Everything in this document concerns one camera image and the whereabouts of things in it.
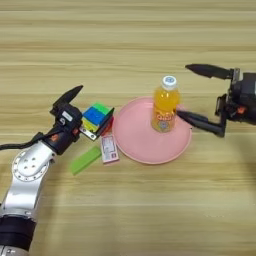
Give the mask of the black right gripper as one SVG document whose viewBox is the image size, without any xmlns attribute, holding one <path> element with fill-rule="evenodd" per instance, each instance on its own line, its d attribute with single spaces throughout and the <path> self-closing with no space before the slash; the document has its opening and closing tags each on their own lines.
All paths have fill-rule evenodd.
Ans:
<svg viewBox="0 0 256 256">
<path fill-rule="evenodd" d="M 245 122 L 256 125 L 256 73 L 246 72 L 240 77 L 240 69 L 225 69 L 210 64 L 188 64 L 186 68 L 208 78 L 230 79 L 226 94 L 217 98 L 215 115 L 218 123 L 197 113 L 177 110 L 176 114 L 190 125 L 224 137 L 226 122 Z"/>
</svg>

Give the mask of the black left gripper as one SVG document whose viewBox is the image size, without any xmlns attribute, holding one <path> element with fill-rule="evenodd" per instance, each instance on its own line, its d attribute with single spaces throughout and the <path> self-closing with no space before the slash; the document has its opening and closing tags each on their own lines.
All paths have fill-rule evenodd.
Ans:
<svg viewBox="0 0 256 256">
<path fill-rule="evenodd" d="M 71 90 L 65 92 L 54 104 L 54 107 L 59 106 L 62 103 L 70 103 L 77 94 L 82 90 L 83 86 L 79 85 Z M 80 135 L 85 135 L 92 141 L 95 141 L 98 137 L 104 134 L 111 126 L 113 122 L 114 108 L 100 108 L 100 119 L 98 123 L 98 129 L 96 134 L 83 129 L 82 127 L 68 129 L 66 127 L 54 126 L 44 139 L 44 143 L 47 144 L 53 152 L 57 155 L 62 155 L 72 143 L 75 143 Z"/>
</svg>

